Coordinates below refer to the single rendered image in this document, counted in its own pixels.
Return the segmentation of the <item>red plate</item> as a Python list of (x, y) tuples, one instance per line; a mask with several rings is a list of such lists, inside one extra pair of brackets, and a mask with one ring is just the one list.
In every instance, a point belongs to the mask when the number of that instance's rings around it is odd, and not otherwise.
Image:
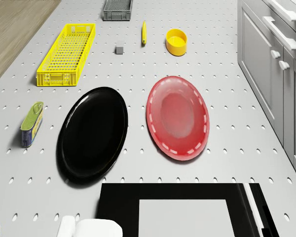
[(191, 160), (207, 144), (208, 109), (200, 92), (184, 78), (164, 77), (153, 86), (147, 100), (146, 120), (156, 145), (175, 160)]

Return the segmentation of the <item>black plate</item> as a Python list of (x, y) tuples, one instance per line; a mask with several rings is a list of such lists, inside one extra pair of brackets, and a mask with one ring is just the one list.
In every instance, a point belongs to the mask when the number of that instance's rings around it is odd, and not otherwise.
[(88, 185), (115, 164), (125, 142), (128, 112), (113, 88), (85, 93), (70, 109), (60, 130), (56, 158), (66, 179)]

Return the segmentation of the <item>yellow bowl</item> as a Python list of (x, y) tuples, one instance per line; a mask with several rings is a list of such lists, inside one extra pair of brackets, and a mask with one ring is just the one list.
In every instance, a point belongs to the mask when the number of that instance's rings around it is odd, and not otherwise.
[(187, 36), (179, 29), (171, 29), (166, 34), (166, 48), (175, 56), (182, 56), (186, 53)]

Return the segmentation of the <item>black stove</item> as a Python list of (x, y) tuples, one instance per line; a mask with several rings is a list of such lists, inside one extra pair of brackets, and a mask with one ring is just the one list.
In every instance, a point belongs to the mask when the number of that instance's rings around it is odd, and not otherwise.
[(139, 202), (146, 199), (217, 199), (226, 201), (235, 237), (279, 237), (263, 192), (250, 183), (263, 227), (258, 228), (244, 184), (234, 183), (104, 183), (97, 208), (98, 219), (117, 222), (125, 237), (139, 236)]

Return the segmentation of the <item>yellow basket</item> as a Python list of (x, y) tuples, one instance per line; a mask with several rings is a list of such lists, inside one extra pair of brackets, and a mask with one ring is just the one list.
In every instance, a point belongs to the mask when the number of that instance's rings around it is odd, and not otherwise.
[(66, 24), (37, 70), (37, 86), (76, 86), (96, 33), (96, 24)]

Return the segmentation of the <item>dark grey basket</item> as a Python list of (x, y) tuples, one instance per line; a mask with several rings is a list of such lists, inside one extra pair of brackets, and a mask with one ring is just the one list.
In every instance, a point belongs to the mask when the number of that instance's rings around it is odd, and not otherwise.
[(107, 0), (103, 13), (104, 21), (130, 21), (133, 0)]

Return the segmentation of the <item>flat-sided can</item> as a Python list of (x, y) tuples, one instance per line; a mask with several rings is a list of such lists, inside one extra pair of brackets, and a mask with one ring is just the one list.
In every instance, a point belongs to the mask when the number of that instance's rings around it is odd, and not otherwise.
[(42, 123), (43, 102), (35, 102), (23, 120), (20, 130), (22, 147), (29, 147), (37, 134)]

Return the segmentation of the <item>white cabinet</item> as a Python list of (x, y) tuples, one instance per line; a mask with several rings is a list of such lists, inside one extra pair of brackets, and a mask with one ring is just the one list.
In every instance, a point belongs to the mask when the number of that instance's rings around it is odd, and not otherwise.
[(296, 0), (238, 0), (238, 64), (296, 170)]

